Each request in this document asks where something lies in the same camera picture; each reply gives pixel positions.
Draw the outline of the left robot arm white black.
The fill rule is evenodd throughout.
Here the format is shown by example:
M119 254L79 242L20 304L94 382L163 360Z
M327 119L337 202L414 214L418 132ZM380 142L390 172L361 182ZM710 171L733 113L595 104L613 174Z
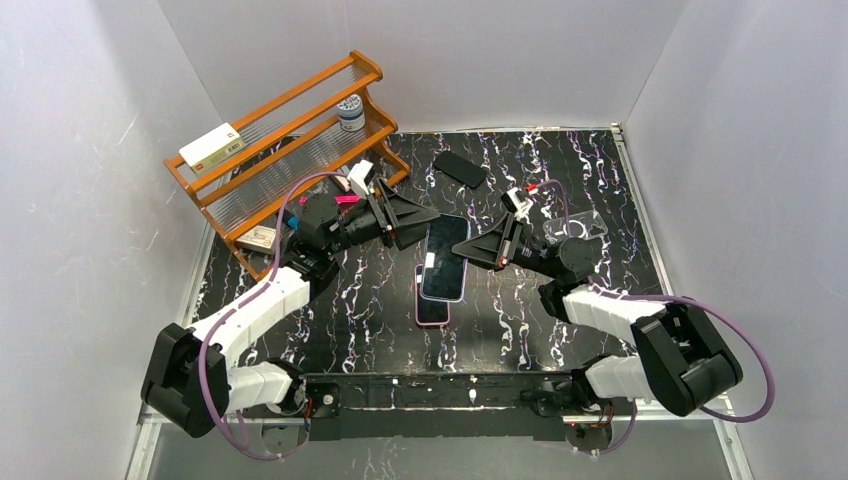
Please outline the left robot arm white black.
M243 352L335 281L338 253L375 239L403 250L422 240L439 215L382 178L347 210L332 197L307 201L266 278L207 318L188 327L171 323L159 332L142 402L193 438L255 406L300 411L305 394L297 367L284 360L242 366Z

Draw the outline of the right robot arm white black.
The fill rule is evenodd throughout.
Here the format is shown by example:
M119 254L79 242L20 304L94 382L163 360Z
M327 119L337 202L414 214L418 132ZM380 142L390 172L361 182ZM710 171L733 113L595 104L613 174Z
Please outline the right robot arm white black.
M549 315L605 332L636 351L633 356L602 355L572 370L565 381L524 392L526 399L548 398L571 408L641 398L686 416L744 378L703 308L681 300L632 300L593 285L595 255L584 239L549 243L506 214L452 251L481 268L516 265L548 277L538 292Z

